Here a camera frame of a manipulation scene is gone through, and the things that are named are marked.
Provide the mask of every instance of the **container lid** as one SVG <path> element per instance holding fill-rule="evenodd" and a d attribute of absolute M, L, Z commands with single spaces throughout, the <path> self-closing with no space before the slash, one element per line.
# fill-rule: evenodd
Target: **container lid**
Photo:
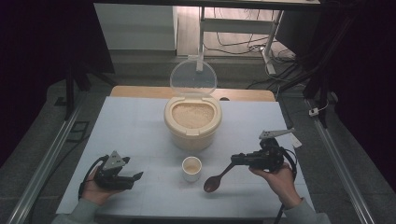
<path fill-rule="evenodd" d="M 208 63 L 188 59 L 174 68 L 170 83 L 179 94 L 210 94 L 218 86 L 218 79 Z"/>

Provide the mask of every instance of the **paper cup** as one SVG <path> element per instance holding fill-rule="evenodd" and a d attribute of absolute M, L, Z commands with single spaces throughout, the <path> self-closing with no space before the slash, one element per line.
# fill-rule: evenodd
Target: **paper cup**
<path fill-rule="evenodd" d="M 196 157 L 188 157 L 181 164 L 183 168 L 183 177 L 188 182 L 194 182 L 201 176 L 201 161 Z"/>

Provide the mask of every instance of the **hand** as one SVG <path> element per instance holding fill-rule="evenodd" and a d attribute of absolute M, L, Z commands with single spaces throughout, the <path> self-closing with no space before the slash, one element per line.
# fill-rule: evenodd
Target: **hand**
<path fill-rule="evenodd" d="M 111 195 L 123 192 L 123 190 L 102 189 L 97 186 L 93 180 L 97 169 L 98 167 L 95 167 L 92 173 L 88 176 L 84 186 L 84 191 L 82 192 L 82 198 L 98 205 L 103 205 Z"/>
<path fill-rule="evenodd" d="M 272 173 L 250 167 L 249 170 L 268 182 L 287 209 L 297 206 L 302 201 L 294 187 L 293 175 L 288 163 L 284 162 L 279 170 Z"/>

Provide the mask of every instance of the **gray sleeve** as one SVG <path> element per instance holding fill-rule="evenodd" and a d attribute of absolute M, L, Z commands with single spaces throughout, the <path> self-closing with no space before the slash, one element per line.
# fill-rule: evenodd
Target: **gray sleeve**
<path fill-rule="evenodd" d="M 331 224 L 325 213 L 316 213 L 306 202 L 306 199 L 289 209 L 283 211 L 290 224 Z"/>
<path fill-rule="evenodd" d="M 70 215 L 60 214 L 51 224 L 93 224 L 95 213 L 99 205 L 85 199 L 80 199 Z"/>

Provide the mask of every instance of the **ladle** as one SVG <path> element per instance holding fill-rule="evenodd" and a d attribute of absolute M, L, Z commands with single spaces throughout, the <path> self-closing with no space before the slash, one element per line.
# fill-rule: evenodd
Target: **ladle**
<path fill-rule="evenodd" d="M 225 170 L 220 174 L 220 175 L 214 175 L 214 176 L 210 176 L 205 184 L 204 184 L 204 191 L 210 193 L 215 191 L 216 189 L 219 188 L 220 186 L 220 180 L 221 178 L 227 174 L 227 172 L 229 172 L 231 169 L 233 168 L 233 164 L 231 163 L 230 165 L 227 166 L 227 168 L 225 168 Z"/>

